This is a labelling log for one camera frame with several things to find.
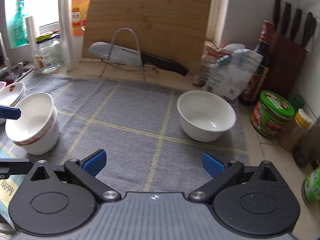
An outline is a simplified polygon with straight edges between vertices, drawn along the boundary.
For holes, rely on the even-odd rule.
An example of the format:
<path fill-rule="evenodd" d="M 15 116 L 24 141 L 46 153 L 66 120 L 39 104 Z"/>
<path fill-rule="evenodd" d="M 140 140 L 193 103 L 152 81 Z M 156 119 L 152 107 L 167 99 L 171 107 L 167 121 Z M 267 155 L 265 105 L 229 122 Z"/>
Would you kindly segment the green lid sauce jar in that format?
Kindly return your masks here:
<path fill-rule="evenodd" d="M 282 96 L 263 90 L 251 114 L 254 129 L 262 136 L 274 138 L 294 117 L 294 107 Z"/>

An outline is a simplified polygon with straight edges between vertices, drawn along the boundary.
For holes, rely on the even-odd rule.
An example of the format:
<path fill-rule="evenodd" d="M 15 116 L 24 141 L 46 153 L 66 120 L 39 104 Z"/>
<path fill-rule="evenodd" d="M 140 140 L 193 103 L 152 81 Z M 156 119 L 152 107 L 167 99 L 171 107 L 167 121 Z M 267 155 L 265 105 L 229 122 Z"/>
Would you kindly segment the green detergent bottle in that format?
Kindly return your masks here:
<path fill-rule="evenodd" d="M 28 43 L 27 25 L 24 14 L 24 2 L 16 3 L 16 14 L 14 16 L 15 45 L 20 47 Z"/>

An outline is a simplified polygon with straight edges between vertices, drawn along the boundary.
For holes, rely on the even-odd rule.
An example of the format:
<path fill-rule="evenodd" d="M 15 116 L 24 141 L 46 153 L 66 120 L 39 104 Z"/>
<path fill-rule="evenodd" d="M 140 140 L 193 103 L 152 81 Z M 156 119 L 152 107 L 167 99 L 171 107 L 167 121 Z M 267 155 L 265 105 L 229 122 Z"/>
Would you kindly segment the plain white bowl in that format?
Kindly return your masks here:
<path fill-rule="evenodd" d="M 199 142 L 212 142 L 236 123 L 233 107 L 223 98 L 200 90 L 181 94 L 176 102 L 180 126 Z"/>

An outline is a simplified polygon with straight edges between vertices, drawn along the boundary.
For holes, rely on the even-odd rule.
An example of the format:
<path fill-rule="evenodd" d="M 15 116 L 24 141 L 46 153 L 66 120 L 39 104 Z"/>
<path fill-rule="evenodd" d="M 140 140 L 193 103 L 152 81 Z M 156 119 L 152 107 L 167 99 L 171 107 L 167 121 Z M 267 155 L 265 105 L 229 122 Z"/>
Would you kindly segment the red white snack bag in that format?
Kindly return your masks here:
<path fill-rule="evenodd" d="M 219 48 L 215 44 L 207 42 L 204 46 L 200 70 L 193 78 L 193 85 L 204 86 L 208 80 L 211 65 L 216 64 L 219 58 L 231 55 L 233 51 L 244 48 L 245 45 L 240 43 L 231 43 Z"/>

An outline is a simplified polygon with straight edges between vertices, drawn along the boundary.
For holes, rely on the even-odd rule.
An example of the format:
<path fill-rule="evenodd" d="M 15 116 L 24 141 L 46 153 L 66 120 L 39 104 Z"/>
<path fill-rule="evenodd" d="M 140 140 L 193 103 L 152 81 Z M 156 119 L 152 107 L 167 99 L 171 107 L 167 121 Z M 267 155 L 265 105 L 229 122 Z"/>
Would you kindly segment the plastic cup stack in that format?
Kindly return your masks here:
<path fill-rule="evenodd" d="M 74 71 L 78 65 L 74 46 L 72 14 L 70 0 L 57 0 L 62 56 L 68 72 Z"/>
<path fill-rule="evenodd" d="M 36 30 L 33 16 L 26 17 L 25 22 L 26 22 L 26 26 L 27 26 L 28 42 L 29 42 L 29 46 L 31 49 L 33 64 L 34 64 L 35 69 L 39 70 L 40 67 L 39 67 L 39 64 L 38 64 L 38 61 L 37 61 L 36 55 L 35 55 L 36 50 L 37 50 L 36 37 L 37 37 L 38 31 Z"/>

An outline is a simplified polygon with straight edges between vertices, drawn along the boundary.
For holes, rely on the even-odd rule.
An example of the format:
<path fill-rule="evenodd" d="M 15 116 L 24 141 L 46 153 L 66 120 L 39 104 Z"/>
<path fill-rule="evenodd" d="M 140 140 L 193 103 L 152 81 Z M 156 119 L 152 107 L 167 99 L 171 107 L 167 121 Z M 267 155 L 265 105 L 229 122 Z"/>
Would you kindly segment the white fruit plate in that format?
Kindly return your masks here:
<path fill-rule="evenodd" d="M 15 82 L 15 83 L 12 83 L 6 87 L 4 87 L 3 89 L 1 89 L 1 92 L 0 92 L 0 104 L 1 104 L 1 99 L 4 98 L 4 96 L 6 95 L 6 93 L 8 92 L 9 95 L 12 95 L 12 94 L 20 94 L 20 92 L 23 92 L 25 91 L 26 92 L 26 86 L 24 83 L 22 82 Z"/>
<path fill-rule="evenodd" d="M 3 99 L 1 99 L 1 106 L 15 107 L 17 103 L 23 98 L 25 91 L 20 92 L 20 94 L 9 95 L 7 92 Z"/>

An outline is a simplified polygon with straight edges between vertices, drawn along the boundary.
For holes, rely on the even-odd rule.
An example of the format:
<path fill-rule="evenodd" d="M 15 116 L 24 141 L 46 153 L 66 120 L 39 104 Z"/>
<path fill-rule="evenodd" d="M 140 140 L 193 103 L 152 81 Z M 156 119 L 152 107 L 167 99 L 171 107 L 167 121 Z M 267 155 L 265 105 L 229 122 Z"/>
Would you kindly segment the teal happy every day mat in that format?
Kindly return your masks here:
<path fill-rule="evenodd" d="M 23 152 L 11 152 L 9 148 L 1 144 L 1 158 L 27 158 L 27 154 Z M 9 216 L 8 207 L 9 204 L 17 191 L 18 187 L 24 180 L 25 175 L 14 175 L 8 179 L 1 179 L 1 217 L 10 225 L 13 223 Z"/>

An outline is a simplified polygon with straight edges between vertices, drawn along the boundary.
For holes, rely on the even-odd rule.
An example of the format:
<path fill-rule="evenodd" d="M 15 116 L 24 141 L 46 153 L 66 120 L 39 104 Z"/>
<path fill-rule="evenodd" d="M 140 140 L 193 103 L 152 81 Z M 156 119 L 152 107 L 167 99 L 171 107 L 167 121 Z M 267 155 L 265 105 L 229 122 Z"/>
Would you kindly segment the bamboo cutting board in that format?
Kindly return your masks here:
<path fill-rule="evenodd" d="M 82 57 L 94 42 L 115 43 L 200 70 L 211 0 L 91 0 Z"/>

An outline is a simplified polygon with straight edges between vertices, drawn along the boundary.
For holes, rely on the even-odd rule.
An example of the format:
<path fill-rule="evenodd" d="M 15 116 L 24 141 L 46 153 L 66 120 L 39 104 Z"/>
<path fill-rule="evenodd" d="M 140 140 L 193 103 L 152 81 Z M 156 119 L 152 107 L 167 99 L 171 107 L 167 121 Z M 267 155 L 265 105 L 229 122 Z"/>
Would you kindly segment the green cap small bottle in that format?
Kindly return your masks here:
<path fill-rule="evenodd" d="M 290 99 L 290 103 L 296 111 L 305 106 L 305 100 L 299 94 L 295 94 Z"/>

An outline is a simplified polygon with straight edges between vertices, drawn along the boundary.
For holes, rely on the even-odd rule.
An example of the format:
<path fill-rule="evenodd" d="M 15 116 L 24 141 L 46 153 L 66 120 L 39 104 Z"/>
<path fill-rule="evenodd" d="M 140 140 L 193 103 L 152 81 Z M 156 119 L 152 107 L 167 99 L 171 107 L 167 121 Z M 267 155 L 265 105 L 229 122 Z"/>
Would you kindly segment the steel kitchen sink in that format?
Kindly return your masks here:
<path fill-rule="evenodd" d="M 28 67 L 28 61 L 23 62 L 24 64 L 24 73 L 19 76 L 16 73 L 16 65 L 12 66 L 10 69 L 8 67 L 4 67 L 1 69 L 1 81 L 6 82 L 7 85 L 15 82 L 21 81 L 25 78 L 29 73 L 34 70 L 34 67 Z"/>

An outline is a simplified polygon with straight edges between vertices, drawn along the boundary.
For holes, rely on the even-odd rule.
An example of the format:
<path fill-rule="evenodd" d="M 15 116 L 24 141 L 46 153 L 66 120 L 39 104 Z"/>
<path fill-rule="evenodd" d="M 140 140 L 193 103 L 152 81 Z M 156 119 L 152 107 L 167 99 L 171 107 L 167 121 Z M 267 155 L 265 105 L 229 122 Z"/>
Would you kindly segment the plastic cup stack right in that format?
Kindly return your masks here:
<path fill-rule="evenodd" d="M 78 65 L 74 46 L 72 14 L 70 0 L 57 0 L 62 56 L 68 72 L 74 71 Z"/>

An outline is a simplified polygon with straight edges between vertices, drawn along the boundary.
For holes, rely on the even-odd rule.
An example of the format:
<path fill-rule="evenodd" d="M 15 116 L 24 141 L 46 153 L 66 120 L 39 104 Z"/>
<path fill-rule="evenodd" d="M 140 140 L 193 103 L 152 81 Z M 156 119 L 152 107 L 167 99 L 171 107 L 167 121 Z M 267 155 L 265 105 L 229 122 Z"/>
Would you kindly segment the dark oil glass bottle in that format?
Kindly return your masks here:
<path fill-rule="evenodd" d="M 300 168 L 319 159 L 319 119 L 308 130 L 306 136 L 293 148 L 293 159 Z"/>

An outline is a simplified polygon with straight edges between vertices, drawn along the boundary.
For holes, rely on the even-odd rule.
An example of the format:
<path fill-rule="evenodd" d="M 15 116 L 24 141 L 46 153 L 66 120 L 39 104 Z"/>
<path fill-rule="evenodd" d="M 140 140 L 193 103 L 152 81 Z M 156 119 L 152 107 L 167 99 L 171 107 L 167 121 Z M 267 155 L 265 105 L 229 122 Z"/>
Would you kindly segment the orange oil jug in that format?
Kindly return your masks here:
<path fill-rule="evenodd" d="M 72 3 L 72 28 L 73 36 L 83 36 L 82 28 L 86 25 L 87 14 L 90 0 L 71 0 Z"/>

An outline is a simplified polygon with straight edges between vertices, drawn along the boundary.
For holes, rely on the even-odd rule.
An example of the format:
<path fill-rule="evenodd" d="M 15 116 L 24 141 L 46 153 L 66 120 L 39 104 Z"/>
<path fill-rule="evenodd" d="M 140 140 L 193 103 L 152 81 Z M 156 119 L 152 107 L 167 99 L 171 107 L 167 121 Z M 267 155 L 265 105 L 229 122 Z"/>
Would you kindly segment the dark red knife block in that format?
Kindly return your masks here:
<path fill-rule="evenodd" d="M 270 90 L 284 98 L 289 96 L 306 58 L 306 46 L 317 27 L 316 18 L 309 12 L 304 23 L 302 41 L 297 44 L 295 37 L 300 29 L 301 20 L 301 9 L 296 9 L 291 19 L 291 4 L 286 2 L 284 10 L 281 11 L 281 0 L 275 0 L 273 23 L 276 28 L 280 28 L 280 33 L 273 36 L 270 68 L 260 90 Z"/>

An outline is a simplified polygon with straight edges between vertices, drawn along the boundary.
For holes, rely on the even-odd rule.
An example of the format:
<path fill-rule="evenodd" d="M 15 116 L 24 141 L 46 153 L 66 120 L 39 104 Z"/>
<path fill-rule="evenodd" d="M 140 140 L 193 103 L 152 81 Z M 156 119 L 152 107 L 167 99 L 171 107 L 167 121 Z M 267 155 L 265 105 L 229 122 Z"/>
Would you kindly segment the white printed food bag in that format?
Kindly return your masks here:
<path fill-rule="evenodd" d="M 237 49 L 211 65 L 204 91 L 229 101 L 236 100 L 259 67 L 263 56 L 250 49 Z"/>

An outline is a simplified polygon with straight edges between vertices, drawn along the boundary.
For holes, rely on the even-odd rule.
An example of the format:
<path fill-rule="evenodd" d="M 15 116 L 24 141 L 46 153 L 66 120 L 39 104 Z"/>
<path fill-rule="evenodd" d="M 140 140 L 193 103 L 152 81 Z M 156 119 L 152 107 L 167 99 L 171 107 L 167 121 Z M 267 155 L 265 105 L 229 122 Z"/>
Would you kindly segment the sink soap dispenser pump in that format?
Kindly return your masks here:
<path fill-rule="evenodd" d="M 23 73 L 24 73 L 24 64 L 23 62 L 19 62 L 17 65 L 16 65 L 16 73 L 17 75 L 21 76 Z"/>

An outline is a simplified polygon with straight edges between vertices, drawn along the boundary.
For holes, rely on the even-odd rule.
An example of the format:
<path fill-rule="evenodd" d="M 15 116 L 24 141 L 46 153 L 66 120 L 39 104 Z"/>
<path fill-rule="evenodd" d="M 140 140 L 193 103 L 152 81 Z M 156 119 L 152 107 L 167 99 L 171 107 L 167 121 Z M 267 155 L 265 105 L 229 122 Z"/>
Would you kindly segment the plastic cup stack left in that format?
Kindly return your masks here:
<path fill-rule="evenodd" d="M 38 61 L 37 61 L 36 55 L 35 55 L 36 50 L 37 50 L 36 37 L 37 37 L 38 31 L 36 30 L 33 16 L 26 17 L 25 22 L 26 22 L 26 26 L 27 26 L 28 42 L 29 42 L 29 46 L 31 49 L 33 64 L 34 64 L 35 69 L 39 70 L 40 67 L 39 67 L 39 64 L 38 64 Z"/>

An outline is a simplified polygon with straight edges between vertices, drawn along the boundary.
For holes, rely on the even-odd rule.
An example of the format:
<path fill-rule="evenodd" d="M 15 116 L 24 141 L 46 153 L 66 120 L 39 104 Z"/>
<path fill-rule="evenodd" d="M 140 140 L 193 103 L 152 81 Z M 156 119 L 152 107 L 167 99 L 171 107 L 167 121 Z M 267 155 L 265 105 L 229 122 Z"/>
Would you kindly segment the green label glass jar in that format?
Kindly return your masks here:
<path fill-rule="evenodd" d="M 302 183 L 302 197 L 306 203 L 319 202 L 319 167 L 312 171 Z"/>

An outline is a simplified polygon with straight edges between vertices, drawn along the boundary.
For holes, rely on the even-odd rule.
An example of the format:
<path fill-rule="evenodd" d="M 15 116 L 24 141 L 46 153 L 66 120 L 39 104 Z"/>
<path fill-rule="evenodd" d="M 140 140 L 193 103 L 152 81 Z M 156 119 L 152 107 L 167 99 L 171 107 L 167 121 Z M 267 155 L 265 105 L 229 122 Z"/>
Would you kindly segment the yellow lid spice jar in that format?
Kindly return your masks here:
<path fill-rule="evenodd" d="M 279 132 L 280 145 L 285 150 L 292 151 L 297 142 L 306 135 L 311 123 L 310 116 L 302 108 L 299 108 L 295 116 Z"/>

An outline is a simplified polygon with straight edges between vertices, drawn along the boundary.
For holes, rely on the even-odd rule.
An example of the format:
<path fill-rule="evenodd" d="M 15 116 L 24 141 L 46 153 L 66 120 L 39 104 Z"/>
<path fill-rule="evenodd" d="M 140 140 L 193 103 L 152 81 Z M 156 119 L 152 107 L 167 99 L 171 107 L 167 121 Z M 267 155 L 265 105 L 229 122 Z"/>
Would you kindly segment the grey checked table mat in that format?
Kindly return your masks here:
<path fill-rule="evenodd" d="M 60 136 L 43 155 L 52 164 L 107 152 L 99 180 L 127 191 L 191 192 L 210 180 L 201 157 L 249 164 L 240 122 L 219 139 L 201 143 L 178 121 L 180 93 L 145 82 L 76 79 L 36 74 L 26 79 L 27 94 L 46 92 L 57 107 Z"/>

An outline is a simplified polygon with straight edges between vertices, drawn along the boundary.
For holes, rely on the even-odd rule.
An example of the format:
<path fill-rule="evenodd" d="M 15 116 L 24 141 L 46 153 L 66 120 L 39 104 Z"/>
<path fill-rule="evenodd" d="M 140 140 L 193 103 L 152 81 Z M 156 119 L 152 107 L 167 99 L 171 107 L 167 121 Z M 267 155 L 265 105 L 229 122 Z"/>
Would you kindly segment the glass jar green lid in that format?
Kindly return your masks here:
<path fill-rule="evenodd" d="M 36 38 L 35 59 L 42 73 L 51 73 L 60 67 L 61 53 L 59 29 Z"/>

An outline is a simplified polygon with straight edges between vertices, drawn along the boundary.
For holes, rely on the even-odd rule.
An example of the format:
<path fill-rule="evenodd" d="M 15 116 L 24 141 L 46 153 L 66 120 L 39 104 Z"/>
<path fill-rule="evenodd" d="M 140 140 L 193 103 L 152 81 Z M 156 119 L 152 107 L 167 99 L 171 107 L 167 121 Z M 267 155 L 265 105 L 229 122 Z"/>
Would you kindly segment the white bowl pink pattern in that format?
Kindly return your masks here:
<path fill-rule="evenodd" d="M 7 120 L 5 132 L 18 146 L 39 141 L 54 126 L 57 112 L 53 97 L 44 92 L 30 94 L 16 105 L 21 110 L 18 120 Z"/>

